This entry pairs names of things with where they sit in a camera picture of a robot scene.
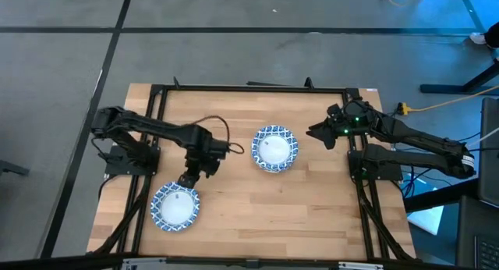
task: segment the desk leg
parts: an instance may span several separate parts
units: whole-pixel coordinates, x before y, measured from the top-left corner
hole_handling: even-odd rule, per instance
[[[404,199],[405,211],[414,212],[428,208],[455,203],[462,195],[477,198],[478,178],[462,182],[450,187],[426,192],[414,197]]]
[[[30,170],[6,161],[0,161],[0,175],[3,172],[14,172],[20,176],[25,176],[28,172],[30,172]]]
[[[482,87],[485,83],[499,75],[499,59],[495,59],[492,66],[485,69],[478,76],[462,86],[443,84],[422,84],[419,89],[424,94],[476,94],[490,87]],[[499,90],[489,91],[483,95],[499,95]]]

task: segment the wooden tabletop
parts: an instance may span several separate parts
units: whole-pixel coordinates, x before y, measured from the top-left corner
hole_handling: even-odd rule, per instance
[[[150,84],[130,85],[125,108],[145,113]],[[360,95],[381,110],[375,89]],[[308,137],[308,126],[323,121],[328,106],[342,104],[339,94],[169,91],[165,121],[189,123],[206,115],[225,118],[231,142],[244,155],[229,154],[210,179],[196,184],[200,213],[192,226],[167,233],[152,221],[149,205],[143,224],[140,254],[214,258],[366,259],[356,188],[349,177],[349,142],[338,138],[333,150]],[[259,128],[283,125],[296,136],[298,157],[286,172],[273,174],[258,168],[251,158],[251,141]],[[220,121],[201,126],[225,139]],[[370,143],[379,143],[370,139]],[[160,140],[161,160],[149,198],[185,171],[182,149]],[[130,177],[117,177],[103,189],[88,250],[98,248],[118,225],[125,209]],[[385,225],[406,252],[415,256],[400,191],[388,181],[377,181]],[[126,249],[131,246],[130,228]],[[377,256],[376,228],[371,222]]]

